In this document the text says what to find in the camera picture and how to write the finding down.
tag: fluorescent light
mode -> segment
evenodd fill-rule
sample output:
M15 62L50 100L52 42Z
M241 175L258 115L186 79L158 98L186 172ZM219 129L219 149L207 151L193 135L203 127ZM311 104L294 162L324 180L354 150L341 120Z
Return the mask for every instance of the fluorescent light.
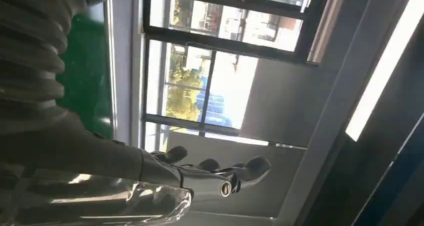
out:
M347 126L346 133L354 141L361 135L423 13L424 0L409 0Z

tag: wall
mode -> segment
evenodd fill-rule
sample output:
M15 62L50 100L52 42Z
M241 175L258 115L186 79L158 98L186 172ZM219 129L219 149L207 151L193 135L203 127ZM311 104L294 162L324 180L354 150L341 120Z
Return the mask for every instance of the wall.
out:
M308 145L336 71L259 59L241 136Z
M272 168L258 185L228 198L195 196L191 210L267 218L278 215L305 152L302 149L258 146L171 132L168 149L180 145L188 150L188 156L181 164L198 164L213 158L221 167L231 167L258 155L265 156Z

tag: green panel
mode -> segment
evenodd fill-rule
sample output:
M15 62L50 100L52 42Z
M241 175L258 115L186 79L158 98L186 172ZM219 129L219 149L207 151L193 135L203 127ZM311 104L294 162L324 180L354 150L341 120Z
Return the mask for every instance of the green panel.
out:
M61 56L66 71L57 75L65 97L57 104L76 112L85 128L112 138L108 51L103 19L78 15L72 20L67 51Z

